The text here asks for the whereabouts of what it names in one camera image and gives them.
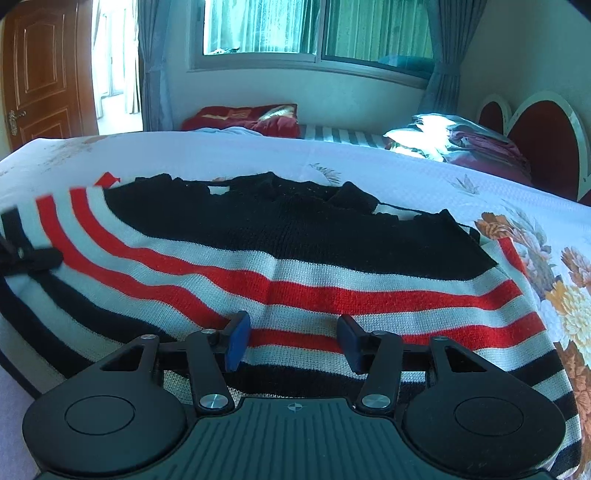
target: window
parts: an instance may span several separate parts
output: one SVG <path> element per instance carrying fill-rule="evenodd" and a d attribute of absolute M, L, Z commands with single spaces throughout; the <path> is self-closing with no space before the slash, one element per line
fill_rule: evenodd
<path fill-rule="evenodd" d="M 425 79 L 433 72 L 426 0 L 193 2 L 197 69 L 282 63 Z"/>

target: blue curtain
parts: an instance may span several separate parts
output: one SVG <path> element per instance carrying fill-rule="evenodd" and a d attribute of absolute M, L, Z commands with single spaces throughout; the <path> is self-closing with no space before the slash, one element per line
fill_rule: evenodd
<path fill-rule="evenodd" d="M 427 0 L 435 68 L 419 113 L 457 113 L 460 67 L 486 0 Z"/>
<path fill-rule="evenodd" d="M 172 130 L 165 69 L 165 43 L 171 0 L 139 0 L 139 48 L 144 59 L 142 120 L 145 132 Z"/>

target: black robotic base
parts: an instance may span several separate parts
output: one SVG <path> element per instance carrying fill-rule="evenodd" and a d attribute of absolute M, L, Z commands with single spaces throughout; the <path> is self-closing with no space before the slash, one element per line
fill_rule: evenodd
<path fill-rule="evenodd" d="M 184 342 L 135 339 L 35 401 L 22 424 L 39 480 L 550 479 L 565 423 L 543 395 L 445 337 L 405 345 L 366 333 L 349 316 L 337 339 L 353 372 L 344 398 L 243 398 L 222 372 L 237 369 L 250 318 Z M 193 405 L 161 388 L 189 375 Z M 427 388 L 396 405 L 401 371 Z"/>

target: bedspread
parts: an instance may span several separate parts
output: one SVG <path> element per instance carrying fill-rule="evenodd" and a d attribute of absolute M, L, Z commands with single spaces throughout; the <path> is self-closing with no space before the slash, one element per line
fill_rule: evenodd
<path fill-rule="evenodd" d="M 591 468 L 591 209 L 478 171 L 404 155 L 392 161 L 392 155 L 355 145 L 199 132 L 35 140 L 0 162 L 0 209 L 92 185 L 105 172 L 116 181 L 160 173 L 214 180 L 267 171 L 327 186 L 352 181 L 380 201 L 405 208 L 448 209 L 458 222 L 476 228 L 483 242 L 510 238 L 515 245 L 516 264 L 521 262 L 531 287 L 525 290 L 563 361 L 577 402 L 579 415 L 567 419 L 563 445 L 563 465 L 570 461 L 570 466 L 561 473 L 586 473 Z M 486 357 L 490 352 L 478 353 Z M 496 363 L 504 367 L 502 360 Z M 20 392 L 9 379 L 2 388 L 5 395 L 10 389 L 14 395 Z M 565 395 L 549 391 L 543 382 L 535 388 L 551 400 Z M 16 409 L 15 414 L 23 411 Z M 5 465 L 0 478 L 30 478 L 22 473 L 23 462 L 30 463 L 23 460 L 24 445 L 14 443 L 15 436 L 20 438 L 19 424 L 5 423 L 0 430 Z M 576 468 L 581 446 L 582 462 Z M 16 465 L 13 458 L 20 459 L 18 467 L 11 467 Z"/>

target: wall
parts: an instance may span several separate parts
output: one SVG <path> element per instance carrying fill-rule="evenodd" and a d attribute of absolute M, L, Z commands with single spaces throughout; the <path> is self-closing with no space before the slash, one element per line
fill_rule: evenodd
<path fill-rule="evenodd" d="M 207 105 L 292 102 L 302 124 L 377 134 L 406 125 L 417 111 L 421 89 L 383 80 L 287 69 L 187 72 L 187 1 L 173 0 L 168 24 L 167 78 L 176 128 Z"/>
<path fill-rule="evenodd" d="M 0 20 L 0 160 L 10 154 L 6 112 L 4 111 L 4 94 L 2 92 L 2 42 L 4 39 L 4 19 Z"/>
<path fill-rule="evenodd" d="M 591 138 L 591 22 L 566 0 L 489 0 L 462 64 L 459 112 L 474 119 L 490 93 L 513 111 L 552 90 Z"/>

